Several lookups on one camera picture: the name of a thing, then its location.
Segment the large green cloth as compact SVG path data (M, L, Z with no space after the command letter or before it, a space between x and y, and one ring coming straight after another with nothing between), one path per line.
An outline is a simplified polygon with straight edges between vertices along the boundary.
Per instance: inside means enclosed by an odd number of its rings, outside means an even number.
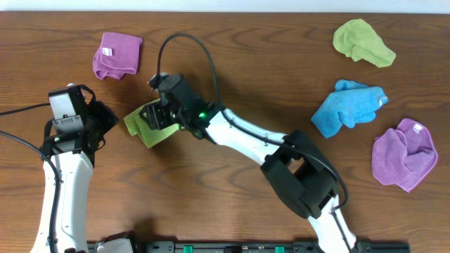
M156 99L146 105L151 105L159 102L160 99ZM127 129L131 136L138 135L139 138L143 141L147 148L152 148L154 145L162 142L176 131L179 130L178 124L173 124L163 130L152 130L148 124L141 119L139 116L139 112L144 108L145 105L140 106L135 109L133 112L129 113L124 117L124 122L127 126Z

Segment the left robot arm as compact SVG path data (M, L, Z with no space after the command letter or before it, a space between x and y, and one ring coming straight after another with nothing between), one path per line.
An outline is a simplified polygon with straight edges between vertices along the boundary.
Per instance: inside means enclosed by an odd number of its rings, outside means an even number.
M33 252L88 250L86 205L95 153L119 122L103 102L85 99L84 94L92 92L83 84L70 84L49 93L53 118L44 127L39 149L45 188Z

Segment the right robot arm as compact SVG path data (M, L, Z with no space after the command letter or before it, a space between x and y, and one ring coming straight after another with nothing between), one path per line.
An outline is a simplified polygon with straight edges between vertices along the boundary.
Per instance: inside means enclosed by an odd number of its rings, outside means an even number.
M160 101L139 115L152 130L175 124L198 140L231 148L256 162L281 202L312 225L323 252L357 252L356 236L340 211L345 184L332 164L301 131L263 129L220 103L206 102L180 74L156 74L151 89Z

